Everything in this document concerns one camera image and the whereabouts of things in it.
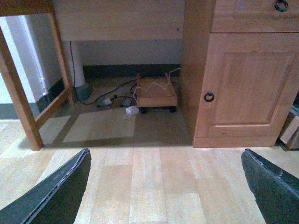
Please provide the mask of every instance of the wooden crate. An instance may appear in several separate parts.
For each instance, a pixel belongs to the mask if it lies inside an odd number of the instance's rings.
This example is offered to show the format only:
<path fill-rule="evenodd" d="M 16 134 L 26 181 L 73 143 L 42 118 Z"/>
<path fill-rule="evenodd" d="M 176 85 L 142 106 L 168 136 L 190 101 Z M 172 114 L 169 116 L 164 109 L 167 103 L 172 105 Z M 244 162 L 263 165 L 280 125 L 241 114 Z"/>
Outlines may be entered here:
<path fill-rule="evenodd" d="M 163 78 L 143 78 L 140 79 L 137 74 L 137 86 L 148 89 L 154 82 L 159 85 L 166 85 L 168 83 L 168 75 L 165 74 Z M 165 88 L 156 84 L 152 84 L 148 92 L 138 88 L 137 89 L 138 107 L 163 107 L 163 106 L 177 106 L 178 98 L 171 83 Z"/>

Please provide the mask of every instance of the ring pull handle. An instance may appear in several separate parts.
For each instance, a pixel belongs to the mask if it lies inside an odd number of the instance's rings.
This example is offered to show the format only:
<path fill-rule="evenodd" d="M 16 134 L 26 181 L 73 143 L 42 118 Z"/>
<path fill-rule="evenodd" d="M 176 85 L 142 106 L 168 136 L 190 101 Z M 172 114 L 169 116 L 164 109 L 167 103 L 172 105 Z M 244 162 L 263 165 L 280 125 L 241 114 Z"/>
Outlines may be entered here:
<path fill-rule="evenodd" d="M 215 99 L 215 95 L 212 92 L 207 92 L 204 96 L 206 102 L 210 103 Z"/>
<path fill-rule="evenodd" d="M 288 8 L 289 8 L 289 4 L 288 4 L 288 2 L 285 1 L 285 0 L 277 0 L 277 2 L 275 3 L 275 6 L 274 6 L 274 7 L 275 7 L 276 10 L 279 11 L 279 12 L 285 12 L 286 10 L 288 10 Z"/>

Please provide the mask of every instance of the caster wheel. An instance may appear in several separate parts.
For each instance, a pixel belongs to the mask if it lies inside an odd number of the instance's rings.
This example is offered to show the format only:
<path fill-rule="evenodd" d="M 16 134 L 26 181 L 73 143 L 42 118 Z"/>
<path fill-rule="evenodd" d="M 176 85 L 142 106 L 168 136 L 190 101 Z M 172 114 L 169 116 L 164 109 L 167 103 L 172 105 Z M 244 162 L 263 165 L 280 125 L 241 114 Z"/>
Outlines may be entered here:
<path fill-rule="evenodd" d="M 174 112 L 177 111 L 177 107 L 176 106 L 170 106 L 169 111 L 170 111 L 170 113 L 174 113 Z"/>
<path fill-rule="evenodd" d="M 148 109 L 146 107 L 140 107 L 139 111 L 140 111 L 141 114 L 148 113 Z"/>

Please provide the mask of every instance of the baseboard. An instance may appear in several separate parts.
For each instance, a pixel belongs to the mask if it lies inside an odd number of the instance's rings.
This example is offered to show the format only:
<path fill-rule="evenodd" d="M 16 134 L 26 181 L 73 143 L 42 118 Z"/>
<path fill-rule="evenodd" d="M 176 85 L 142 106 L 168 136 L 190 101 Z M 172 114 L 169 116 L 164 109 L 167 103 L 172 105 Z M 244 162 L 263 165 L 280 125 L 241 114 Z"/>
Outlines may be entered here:
<path fill-rule="evenodd" d="M 42 96 L 36 102 L 39 112 L 42 112 L 63 90 L 64 83 L 61 78 L 49 89 L 49 93 L 47 95 Z"/>
<path fill-rule="evenodd" d="M 29 103 L 31 111 L 34 117 L 40 114 L 37 103 Z M 19 119 L 17 112 L 15 111 L 14 104 L 0 104 L 0 120 L 17 120 Z"/>
<path fill-rule="evenodd" d="M 277 136 L 193 138 L 193 148 L 272 147 Z"/>
<path fill-rule="evenodd" d="M 58 80 L 50 89 L 49 93 L 41 97 L 36 103 L 29 103 L 33 116 L 36 118 L 62 91 L 64 83 Z M 0 104 L 0 119 L 19 119 L 14 104 Z"/>
<path fill-rule="evenodd" d="M 141 75 L 164 76 L 180 67 L 180 64 L 119 64 L 119 65 L 85 65 L 83 72 L 86 79 L 99 77 L 136 77 Z M 179 71 L 173 72 L 172 76 L 178 76 Z"/>

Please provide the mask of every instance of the white cable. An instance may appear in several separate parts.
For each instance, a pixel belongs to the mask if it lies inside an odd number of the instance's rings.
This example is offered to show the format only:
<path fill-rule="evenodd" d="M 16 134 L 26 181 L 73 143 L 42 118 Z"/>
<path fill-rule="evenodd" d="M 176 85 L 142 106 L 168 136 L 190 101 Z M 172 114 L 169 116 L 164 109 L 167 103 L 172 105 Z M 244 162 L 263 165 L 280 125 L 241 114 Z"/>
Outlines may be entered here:
<path fill-rule="evenodd" d="M 171 74 L 172 72 L 176 71 L 176 70 L 179 70 L 179 69 L 181 69 L 181 68 L 177 68 L 177 69 L 172 70 L 172 71 L 169 72 L 169 75 L 168 75 L 168 83 L 165 84 L 165 85 L 159 85 L 159 84 L 156 83 L 156 82 L 152 82 L 152 83 L 148 86 L 147 89 L 142 88 L 142 87 L 140 87 L 140 86 L 137 86 L 137 87 L 135 88 L 134 93 L 133 93 L 133 98 L 134 98 L 134 100 L 136 101 L 137 105 L 138 105 L 138 102 L 137 102 L 137 99 L 136 99 L 136 97 L 135 97 L 135 94 L 136 94 L 136 91 L 137 91 L 138 88 L 139 88 L 139 89 L 142 89 L 142 90 L 144 90 L 144 91 L 146 91 L 146 92 L 148 92 L 148 91 L 150 90 L 151 86 L 152 86 L 153 84 L 156 84 L 156 85 L 158 85 L 158 86 L 160 86 L 161 88 L 164 89 L 164 88 L 165 88 L 166 86 L 168 86 L 169 83 L 170 83 L 170 74 Z"/>
<path fill-rule="evenodd" d="M 131 114 L 130 113 L 127 113 L 124 117 L 124 119 L 130 119 L 131 118 Z"/>

